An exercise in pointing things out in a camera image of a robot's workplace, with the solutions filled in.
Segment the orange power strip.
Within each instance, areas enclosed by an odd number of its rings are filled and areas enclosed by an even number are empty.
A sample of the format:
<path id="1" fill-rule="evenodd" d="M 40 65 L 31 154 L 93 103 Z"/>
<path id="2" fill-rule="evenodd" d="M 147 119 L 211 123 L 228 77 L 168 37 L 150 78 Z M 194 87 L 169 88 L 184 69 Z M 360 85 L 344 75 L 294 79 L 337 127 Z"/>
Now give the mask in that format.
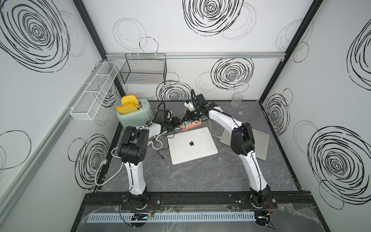
<path id="1" fill-rule="evenodd" d="M 187 130 L 193 129 L 193 128 L 195 128 L 195 127 L 198 127 L 198 126 L 200 126 L 201 124 L 202 124 L 202 122 L 199 121 L 199 120 L 192 121 L 192 122 L 188 121 L 187 126 L 186 126 L 186 127 L 183 127 L 183 126 L 181 125 L 181 126 L 180 126 L 180 129 L 181 129 L 182 131 L 187 131 Z"/>

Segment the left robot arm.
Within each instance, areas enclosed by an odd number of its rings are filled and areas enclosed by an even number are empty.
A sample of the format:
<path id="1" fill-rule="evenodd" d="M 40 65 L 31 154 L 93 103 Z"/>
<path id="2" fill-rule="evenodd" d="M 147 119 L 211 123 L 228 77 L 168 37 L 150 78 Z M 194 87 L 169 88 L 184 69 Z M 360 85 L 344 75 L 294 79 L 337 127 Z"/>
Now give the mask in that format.
<path id="1" fill-rule="evenodd" d="M 117 154 L 128 173 L 129 198 L 136 201 L 139 205 L 143 206 L 147 201 L 147 185 L 144 179 L 143 161 L 147 154 L 148 145 L 151 145 L 154 150 L 163 150 L 163 144 L 156 148 L 153 146 L 153 143 L 159 137 L 180 129 L 182 123 L 179 117 L 173 117 L 164 124 L 165 131 L 163 131 L 162 125 L 147 119 L 138 126 L 127 126 L 125 128 L 124 135 L 117 148 Z"/>

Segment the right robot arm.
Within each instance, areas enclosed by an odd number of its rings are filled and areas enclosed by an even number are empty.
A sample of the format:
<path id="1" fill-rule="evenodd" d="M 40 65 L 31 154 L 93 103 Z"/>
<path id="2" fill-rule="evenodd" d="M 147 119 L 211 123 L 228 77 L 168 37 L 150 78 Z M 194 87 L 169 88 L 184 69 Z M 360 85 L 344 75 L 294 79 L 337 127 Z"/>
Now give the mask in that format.
<path id="1" fill-rule="evenodd" d="M 271 189 L 257 161 L 251 125 L 248 122 L 242 123 L 234 119 L 213 102 L 196 106 L 194 102 L 186 101 L 184 106 L 187 111 L 183 120 L 197 120 L 205 116 L 228 131 L 231 135 L 230 147 L 240 157 L 249 178 L 252 205 L 259 209 L 267 206 L 271 197 Z"/>

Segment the white apple laptop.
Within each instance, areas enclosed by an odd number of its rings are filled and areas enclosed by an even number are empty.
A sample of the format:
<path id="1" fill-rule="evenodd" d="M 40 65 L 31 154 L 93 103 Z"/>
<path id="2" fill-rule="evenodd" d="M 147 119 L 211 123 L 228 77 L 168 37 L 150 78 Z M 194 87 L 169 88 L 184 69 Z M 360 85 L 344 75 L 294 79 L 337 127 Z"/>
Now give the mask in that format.
<path id="1" fill-rule="evenodd" d="M 167 137 L 173 165 L 212 156 L 218 153 L 207 127 L 176 133 Z"/>

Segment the silver grey laptop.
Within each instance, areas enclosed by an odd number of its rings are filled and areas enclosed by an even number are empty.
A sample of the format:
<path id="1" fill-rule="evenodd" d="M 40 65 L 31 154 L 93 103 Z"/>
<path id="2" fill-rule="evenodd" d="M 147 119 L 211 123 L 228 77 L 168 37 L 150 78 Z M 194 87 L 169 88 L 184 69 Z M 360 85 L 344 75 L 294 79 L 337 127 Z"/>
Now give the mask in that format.
<path id="1" fill-rule="evenodd" d="M 261 160 L 266 160 L 270 136 L 267 133 L 263 133 L 255 129 L 252 129 L 252 132 L 253 132 L 254 139 L 255 139 L 256 157 Z M 222 133 L 220 142 L 227 146 L 230 146 L 231 144 L 231 134 L 228 133 L 226 129 L 224 129 Z"/>

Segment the mint green toaster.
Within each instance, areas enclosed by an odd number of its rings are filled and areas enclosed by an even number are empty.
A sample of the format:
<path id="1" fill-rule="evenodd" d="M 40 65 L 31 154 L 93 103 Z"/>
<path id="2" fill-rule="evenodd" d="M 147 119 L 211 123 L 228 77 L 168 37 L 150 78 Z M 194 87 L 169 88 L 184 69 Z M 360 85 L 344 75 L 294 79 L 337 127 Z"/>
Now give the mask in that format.
<path id="1" fill-rule="evenodd" d="M 116 111 L 118 120 L 124 129 L 128 126 L 141 127 L 146 125 L 148 121 L 154 120 L 153 110 L 147 99 L 139 99 L 139 106 L 138 111 L 125 115 Z"/>

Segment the front yellow toast slice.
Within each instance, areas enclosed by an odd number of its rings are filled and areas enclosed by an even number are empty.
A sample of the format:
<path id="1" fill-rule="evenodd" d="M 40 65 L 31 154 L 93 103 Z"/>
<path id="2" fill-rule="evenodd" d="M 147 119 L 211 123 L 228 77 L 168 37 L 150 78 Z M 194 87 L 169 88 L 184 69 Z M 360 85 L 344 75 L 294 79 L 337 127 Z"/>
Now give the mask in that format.
<path id="1" fill-rule="evenodd" d="M 138 111 L 138 107 L 134 103 L 128 103 L 116 107 L 116 111 L 121 115 L 129 114 Z"/>

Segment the yellow toast slice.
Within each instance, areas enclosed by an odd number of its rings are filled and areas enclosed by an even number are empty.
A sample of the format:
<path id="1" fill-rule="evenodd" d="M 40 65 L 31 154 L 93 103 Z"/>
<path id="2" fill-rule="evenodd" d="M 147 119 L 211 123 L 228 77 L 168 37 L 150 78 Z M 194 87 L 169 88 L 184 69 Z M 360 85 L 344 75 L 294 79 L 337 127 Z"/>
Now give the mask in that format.
<path id="1" fill-rule="evenodd" d="M 138 107 L 134 103 L 128 103 L 116 107 L 116 111 L 121 115 L 129 114 L 138 111 Z"/>
<path id="2" fill-rule="evenodd" d="M 130 104 L 130 103 L 133 103 L 134 105 L 139 105 L 139 100 L 137 99 L 135 95 L 126 95 L 121 98 L 122 105 Z"/>

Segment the clear drinking glass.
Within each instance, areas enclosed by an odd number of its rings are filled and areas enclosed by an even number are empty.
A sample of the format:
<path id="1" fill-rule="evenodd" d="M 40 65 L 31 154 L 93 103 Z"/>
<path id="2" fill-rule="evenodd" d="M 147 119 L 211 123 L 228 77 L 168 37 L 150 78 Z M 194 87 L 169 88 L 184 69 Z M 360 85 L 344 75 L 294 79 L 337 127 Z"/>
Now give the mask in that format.
<path id="1" fill-rule="evenodd" d="M 232 96 L 231 105 L 233 107 L 239 107 L 239 105 L 241 104 L 242 100 L 243 100 L 243 95 L 241 95 L 240 93 L 235 93 Z"/>

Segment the rear yellow toast slice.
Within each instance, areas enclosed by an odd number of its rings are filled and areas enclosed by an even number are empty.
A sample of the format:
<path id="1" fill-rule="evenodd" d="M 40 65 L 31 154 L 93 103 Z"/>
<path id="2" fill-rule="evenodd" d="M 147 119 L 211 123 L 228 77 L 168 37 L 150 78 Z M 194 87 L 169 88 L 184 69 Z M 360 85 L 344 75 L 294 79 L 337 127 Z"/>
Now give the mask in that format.
<path id="1" fill-rule="evenodd" d="M 135 95 L 126 95 L 121 98 L 122 105 L 130 104 L 130 103 L 133 103 L 134 105 L 139 105 L 139 100 L 137 99 Z"/>

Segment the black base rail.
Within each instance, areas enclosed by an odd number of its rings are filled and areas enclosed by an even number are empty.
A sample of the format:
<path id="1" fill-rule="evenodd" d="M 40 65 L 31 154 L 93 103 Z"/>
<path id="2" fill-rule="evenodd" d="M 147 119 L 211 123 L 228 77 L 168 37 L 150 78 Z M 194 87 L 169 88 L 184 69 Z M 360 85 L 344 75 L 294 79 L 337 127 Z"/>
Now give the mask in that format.
<path id="1" fill-rule="evenodd" d="M 239 192 L 148 192 L 144 196 L 134 196 L 128 192 L 88 193 L 80 209 L 87 206 L 119 206 L 120 209 L 155 209 L 166 206 L 186 205 L 231 205 L 239 209 L 277 209 L 279 204 L 312 203 L 314 198 L 309 191 L 273 191 L 266 204 L 253 202 L 250 191 Z"/>

